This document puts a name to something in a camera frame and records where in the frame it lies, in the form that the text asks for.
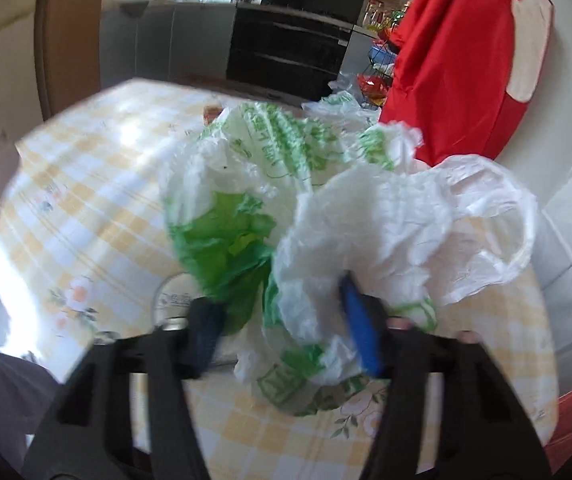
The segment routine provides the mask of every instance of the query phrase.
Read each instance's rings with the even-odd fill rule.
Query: white patch
[[[553,9],[549,0],[512,0],[511,10],[515,51],[506,92],[516,101],[527,103],[540,77]]]

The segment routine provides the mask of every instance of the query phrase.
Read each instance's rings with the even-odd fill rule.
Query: tablecloth
[[[12,318],[5,351],[31,350],[64,380],[93,339],[152,328],[154,294],[181,270],[164,230],[159,171],[177,138],[201,129],[203,106],[218,101],[235,100],[132,80],[18,145],[22,169],[0,214],[0,297]],[[530,268],[442,309],[438,319],[438,334],[482,335],[546,442],[557,421],[557,378]],[[136,439],[146,447],[145,378],[135,382]],[[440,378],[429,382],[421,470],[434,461],[440,420]],[[373,382],[337,410],[295,418],[251,398],[225,369],[189,381],[188,392],[216,479],[357,478],[383,401],[383,385]]]

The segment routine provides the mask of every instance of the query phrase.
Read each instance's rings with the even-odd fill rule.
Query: finger
[[[389,317],[386,324],[394,330],[410,330],[414,323],[406,317]]]
[[[474,345],[482,341],[481,336],[473,330],[460,330],[455,334],[455,338],[457,338],[460,343],[468,345]]]

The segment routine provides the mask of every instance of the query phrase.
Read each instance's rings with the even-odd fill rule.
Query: black oven
[[[330,93],[350,37],[348,24],[238,8],[226,77],[319,100]]]

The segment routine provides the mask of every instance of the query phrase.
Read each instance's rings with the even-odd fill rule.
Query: gray pants
[[[45,368],[0,353],[0,455],[18,472],[58,387]]]

